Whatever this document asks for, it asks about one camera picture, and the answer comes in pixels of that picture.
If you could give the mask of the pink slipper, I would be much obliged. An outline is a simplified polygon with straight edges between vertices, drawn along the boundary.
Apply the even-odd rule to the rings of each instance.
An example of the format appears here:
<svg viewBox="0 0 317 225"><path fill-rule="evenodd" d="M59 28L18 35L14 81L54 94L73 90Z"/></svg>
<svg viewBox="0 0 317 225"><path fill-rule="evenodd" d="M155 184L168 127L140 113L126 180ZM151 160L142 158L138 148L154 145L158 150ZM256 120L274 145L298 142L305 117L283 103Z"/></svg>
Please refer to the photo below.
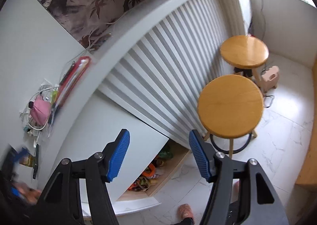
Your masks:
<svg viewBox="0 0 317 225"><path fill-rule="evenodd" d="M178 216L180 217L180 222L178 224L193 225L195 224L194 215L190 205L183 204L178 208Z"/></svg>

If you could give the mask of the pink pouch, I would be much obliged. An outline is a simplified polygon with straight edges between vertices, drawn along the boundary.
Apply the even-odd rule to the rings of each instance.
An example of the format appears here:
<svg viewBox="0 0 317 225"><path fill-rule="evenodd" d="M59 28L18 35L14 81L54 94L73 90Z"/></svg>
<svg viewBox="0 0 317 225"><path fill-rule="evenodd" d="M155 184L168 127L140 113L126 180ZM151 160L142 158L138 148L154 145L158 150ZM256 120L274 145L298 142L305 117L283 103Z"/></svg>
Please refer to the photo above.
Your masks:
<svg viewBox="0 0 317 225"><path fill-rule="evenodd" d="M43 99L42 95L37 95L33 101L28 104L30 115L40 126L45 125L51 113L51 103Z"/></svg>

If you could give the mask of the near wooden round stool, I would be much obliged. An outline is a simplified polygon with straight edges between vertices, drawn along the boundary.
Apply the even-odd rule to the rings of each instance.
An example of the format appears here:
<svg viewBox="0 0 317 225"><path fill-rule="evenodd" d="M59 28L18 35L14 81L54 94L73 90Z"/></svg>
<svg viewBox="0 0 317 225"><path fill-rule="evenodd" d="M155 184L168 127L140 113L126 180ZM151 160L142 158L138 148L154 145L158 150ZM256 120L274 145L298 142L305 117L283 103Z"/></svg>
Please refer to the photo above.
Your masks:
<svg viewBox="0 0 317 225"><path fill-rule="evenodd" d="M258 86L244 76L224 75L208 83L198 99L198 116L211 136L229 140L230 157L241 152L247 144L234 150L234 140L255 131L264 109L263 95Z"/></svg>

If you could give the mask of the wooden round stool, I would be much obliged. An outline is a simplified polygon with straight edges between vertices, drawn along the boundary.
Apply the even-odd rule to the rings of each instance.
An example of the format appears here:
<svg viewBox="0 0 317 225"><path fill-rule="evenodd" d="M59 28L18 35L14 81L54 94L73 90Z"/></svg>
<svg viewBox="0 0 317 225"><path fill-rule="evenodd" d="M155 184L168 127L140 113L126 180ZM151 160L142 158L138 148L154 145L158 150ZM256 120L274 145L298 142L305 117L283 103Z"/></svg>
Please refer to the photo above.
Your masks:
<svg viewBox="0 0 317 225"><path fill-rule="evenodd" d="M238 35L225 40L220 47L222 58L234 67L234 73L252 79L262 87L257 68L266 63L269 57L268 47L253 36Z"/></svg>
<svg viewBox="0 0 317 225"><path fill-rule="evenodd" d="M230 157L241 152L247 144L234 150L234 140L255 131L264 109L263 95L258 86L244 76L224 75L208 83L198 99L198 116L211 136L229 140Z"/></svg>

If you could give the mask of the small beige step stool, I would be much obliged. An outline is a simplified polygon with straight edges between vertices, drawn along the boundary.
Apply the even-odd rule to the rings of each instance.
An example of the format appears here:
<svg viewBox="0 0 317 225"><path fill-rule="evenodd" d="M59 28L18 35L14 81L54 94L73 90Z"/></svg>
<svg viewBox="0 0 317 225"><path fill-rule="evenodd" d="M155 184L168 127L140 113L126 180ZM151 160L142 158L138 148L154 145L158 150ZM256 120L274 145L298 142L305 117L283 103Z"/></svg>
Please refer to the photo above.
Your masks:
<svg viewBox="0 0 317 225"><path fill-rule="evenodd" d="M279 67L270 67L263 75L262 78L262 89L266 93L272 88L277 88L279 81Z"/></svg>

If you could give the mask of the white slatted cabinet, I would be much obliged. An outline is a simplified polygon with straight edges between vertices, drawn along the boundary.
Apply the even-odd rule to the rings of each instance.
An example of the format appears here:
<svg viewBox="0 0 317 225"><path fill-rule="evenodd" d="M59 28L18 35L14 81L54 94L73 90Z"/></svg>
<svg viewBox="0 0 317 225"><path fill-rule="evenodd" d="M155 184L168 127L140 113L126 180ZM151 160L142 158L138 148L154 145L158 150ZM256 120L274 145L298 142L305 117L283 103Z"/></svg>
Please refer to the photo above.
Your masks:
<svg viewBox="0 0 317 225"><path fill-rule="evenodd" d="M116 204L167 143L188 148L205 85L232 72L220 46L244 35L250 6L241 0L146 0L119 20L112 37L59 115L42 163L43 185L59 161L87 158L122 128L131 142L119 176L108 187Z"/></svg>

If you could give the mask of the far wooden round stool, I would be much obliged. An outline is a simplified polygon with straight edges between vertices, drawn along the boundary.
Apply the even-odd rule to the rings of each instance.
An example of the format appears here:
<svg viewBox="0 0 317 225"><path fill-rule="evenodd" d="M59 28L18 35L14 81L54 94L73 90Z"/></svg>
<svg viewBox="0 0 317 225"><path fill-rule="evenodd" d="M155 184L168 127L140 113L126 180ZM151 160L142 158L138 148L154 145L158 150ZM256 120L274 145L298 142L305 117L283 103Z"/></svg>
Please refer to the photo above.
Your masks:
<svg viewBox="0 0 317 225"><path fill-rule="evenodd" d="M234 73L252 79L262 87L257 68L266 63L269 57L268 47L253 36L238 35L225 40L220 47L222 58L234 67Z"/></svg>

